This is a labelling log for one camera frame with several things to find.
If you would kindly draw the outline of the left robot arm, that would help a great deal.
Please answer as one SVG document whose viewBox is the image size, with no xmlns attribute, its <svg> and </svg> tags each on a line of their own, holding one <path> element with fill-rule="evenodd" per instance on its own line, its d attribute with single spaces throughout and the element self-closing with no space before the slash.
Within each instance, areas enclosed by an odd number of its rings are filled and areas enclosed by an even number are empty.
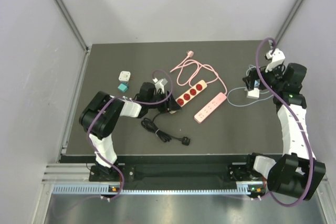
<svg viewBox="0 0 336 224">
<path fill-rule="evenodd" d="M 149 109 L 157 109 L 159 114 L 178 111 L 182 108 L 172 95 L 172 91 L 164 91 L 165 83 L 144 82 L 135 97 L 115 98 L 99 91 L 82 112 L 79 123 L 87 133 L 89 144 L 96 155 L 96 166 L 107 180 L 114 180 L 119 174 L 119 168 L 114 164 L 117 155 L 113 148 L 112 132 L 121 116 L 142 119 L 141 125 L 154 133 L 163 142 L 171 139 L 179 140 L 189 145 L 189 138 L 169 135 L 154 124 L 154 119 L 145 115 Z"/>
</svg>

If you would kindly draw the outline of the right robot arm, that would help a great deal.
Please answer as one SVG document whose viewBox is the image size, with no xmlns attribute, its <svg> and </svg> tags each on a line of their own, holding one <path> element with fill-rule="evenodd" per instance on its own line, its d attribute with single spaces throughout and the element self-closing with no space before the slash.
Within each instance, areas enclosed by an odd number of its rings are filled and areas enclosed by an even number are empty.
<svg viewBox="0 0 336 224">
<path fill-rule="evenodd" d="M 248 155 L 245 174 L 252 180 L 263 176 L 267 188 L 293 198 L 310 200 L 326 172 L 324 163 L 316 160 L 308 143 L 306 126 L 307 103 L 300 94 L 307 68 L 297 63 L 280 64 L 267 71 L 252 68 L 243 78 L 246 88 L 258 88 L 276 93 L 273 102 L 281 125 L 283 154 L 277 161 L 259 153 Z"/>
</svg>

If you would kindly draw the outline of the white square plug adapter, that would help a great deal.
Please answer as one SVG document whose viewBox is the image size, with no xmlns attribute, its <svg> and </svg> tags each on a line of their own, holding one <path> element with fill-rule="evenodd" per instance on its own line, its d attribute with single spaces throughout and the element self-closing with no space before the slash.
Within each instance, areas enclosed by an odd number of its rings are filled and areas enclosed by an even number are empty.
<svg viewBox="0 0 336 224">
<path fill-rule="evenodd" d="M 121 83 L 128 83 L 131 79 L 131 72 L 129 71 L 121 71 L 118 77 L 118 80 Z"/>
</svg>

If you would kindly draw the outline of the white usb charger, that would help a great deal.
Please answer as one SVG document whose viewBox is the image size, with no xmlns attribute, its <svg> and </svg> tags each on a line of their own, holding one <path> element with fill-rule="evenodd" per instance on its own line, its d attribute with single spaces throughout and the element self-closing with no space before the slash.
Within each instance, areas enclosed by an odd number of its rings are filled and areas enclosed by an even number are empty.
<svg viewBox="0 0 336 224">
<path fill-rule="evenodd" d="M 260 96 L 260 90 L 258 88 L 247 91 L 247 94 L 246 94 L 247 98 L 255 99 L 255 100 L 259 99 L 259 96 Z"/>
</svg>

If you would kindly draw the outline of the teal usb charger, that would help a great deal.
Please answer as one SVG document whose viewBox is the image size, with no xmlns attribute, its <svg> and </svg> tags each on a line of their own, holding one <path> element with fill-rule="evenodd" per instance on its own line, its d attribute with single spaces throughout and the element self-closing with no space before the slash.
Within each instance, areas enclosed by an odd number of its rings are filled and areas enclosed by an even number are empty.
<svg viewBox="0 0 336 224">
<path fill-rule="evenodd" d="M 129 89 L 129 86 L 126 83 L 120 83 L 118 85 L 118 90 L 122 93 L 125 93 L 128 89 Z"/>
</svg>

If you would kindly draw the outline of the pink power strip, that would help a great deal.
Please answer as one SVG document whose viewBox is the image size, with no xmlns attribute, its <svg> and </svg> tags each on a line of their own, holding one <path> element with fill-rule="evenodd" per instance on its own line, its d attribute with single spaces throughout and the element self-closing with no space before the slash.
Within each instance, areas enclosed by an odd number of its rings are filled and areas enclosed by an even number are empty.
<svg viewBox="0 0 336 224">
<path fill-rule="evenodd" d="M 194 115 L 194 120 L 197 123 L 202 123 L 209 117 L 223 102 L 227 100 L 227 96 L 220 92 L 212 100 L 209 101 L 200 111 Z"/>
</svg>

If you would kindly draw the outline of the beige red power strip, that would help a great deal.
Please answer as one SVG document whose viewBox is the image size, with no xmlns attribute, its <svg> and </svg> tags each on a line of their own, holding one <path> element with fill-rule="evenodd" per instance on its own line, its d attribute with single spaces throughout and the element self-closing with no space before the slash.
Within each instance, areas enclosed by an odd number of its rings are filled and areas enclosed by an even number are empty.
<svg viewBox="0 0 336 224">
<path fill-rule="evenodd" d="M 176 103 L 183 107 L 191 100 L 193 100 L 198 94 L 207 88 L 207 83 L 204 80 L 200 80 L 197 84 L 193 85 L 178 98 L 174 99 Z"/>
</svg>

